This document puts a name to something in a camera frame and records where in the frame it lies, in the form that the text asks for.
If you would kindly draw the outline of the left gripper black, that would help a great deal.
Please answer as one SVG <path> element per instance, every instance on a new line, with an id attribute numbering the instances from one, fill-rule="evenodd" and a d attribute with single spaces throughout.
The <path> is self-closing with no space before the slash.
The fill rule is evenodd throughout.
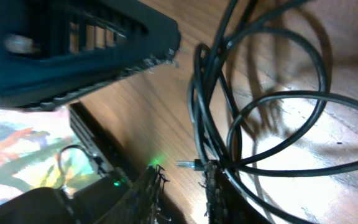
<path id="1" fill-rule="evenodd" d="M 181 35 L 140 1 L 0 1 L 0 108 L 52 111 L 161 63 Z"/>

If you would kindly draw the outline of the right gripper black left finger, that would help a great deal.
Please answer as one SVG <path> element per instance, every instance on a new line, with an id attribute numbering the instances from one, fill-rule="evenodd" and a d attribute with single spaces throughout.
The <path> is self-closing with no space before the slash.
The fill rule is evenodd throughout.
<path id="1" fill-rule="evenodd" d="M 161 173 L 160 165 L 148 166 L 113 208 L 109 209 L 96 224 L 156 224 L 160 186 L 168 180 Z"/>

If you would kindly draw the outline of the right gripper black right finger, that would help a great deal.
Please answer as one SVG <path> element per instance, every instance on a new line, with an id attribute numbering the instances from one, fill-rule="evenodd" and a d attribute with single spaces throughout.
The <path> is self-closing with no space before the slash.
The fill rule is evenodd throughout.
<path id="1" fill-rule="evenodd" d="M 234 188 L 216 162 L 209 161 L 205 168 L 209 224 L 269 224 Z"/>

